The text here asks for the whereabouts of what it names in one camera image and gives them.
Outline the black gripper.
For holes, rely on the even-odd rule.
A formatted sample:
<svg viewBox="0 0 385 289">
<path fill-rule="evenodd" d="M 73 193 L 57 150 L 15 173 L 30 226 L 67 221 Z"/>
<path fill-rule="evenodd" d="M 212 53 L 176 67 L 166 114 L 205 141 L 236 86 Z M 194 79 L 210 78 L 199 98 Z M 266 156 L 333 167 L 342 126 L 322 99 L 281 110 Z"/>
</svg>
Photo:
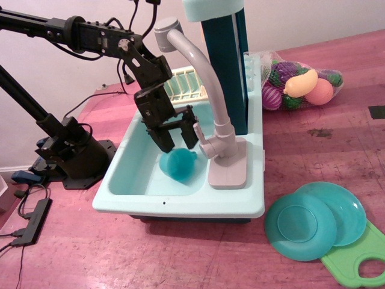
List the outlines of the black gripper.
<svg viewBox="0 0 385 289">
<path fill-rule="evenodd" d="M 179 128 L 188 149 L 193 149 L 198 142 L 194 130 L 197 119 L 193 107 L 186 105 L 175 108 L 169 99 L 164 85 L 152 85 L 134 95 L 135 104 L 143 122 L 150 131 L 150 136 L 163 152 L 174 148 L 174 141 L 169 131 Z"/>
</svg>

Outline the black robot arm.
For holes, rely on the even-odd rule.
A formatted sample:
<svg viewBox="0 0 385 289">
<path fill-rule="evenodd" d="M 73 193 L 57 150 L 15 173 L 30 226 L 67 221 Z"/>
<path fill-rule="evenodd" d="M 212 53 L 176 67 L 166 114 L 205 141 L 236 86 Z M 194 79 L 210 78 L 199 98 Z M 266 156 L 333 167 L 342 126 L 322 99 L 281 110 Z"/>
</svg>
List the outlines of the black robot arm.
<svg viewBox="0 0 385 289">
<path fill-rule="evenodd" d="M 125 29 L 115 18 L 105 23 L 89 22 L 80 16 L 46 19 L 10 10 L 1 10 L 1 28 L 41 37 L 55 46 L 66 45 L 73 55 L 92 52 L 96 58 L 121 60 L 140 86 L 134 102 L 148 135 L 163 152 L 174 148 L 170 131 L 180 129 L 189 149 L 198 141 L 192 106 L 174 108 L 164 83 L 172 72 L 163 56 L 154 56 L 144 45 L 144 37 Z M 41 162 L 34 173 L 48 181 L 61 181 L 65 189 L 90 188 L 103 178 L 116 152 L 110 140 L 98 141 L 86 123 L 73 117 L 58 120 L 6 71 L 1 70 L 1 87 L 47 134 L 37 148 Z"/>
</svg>

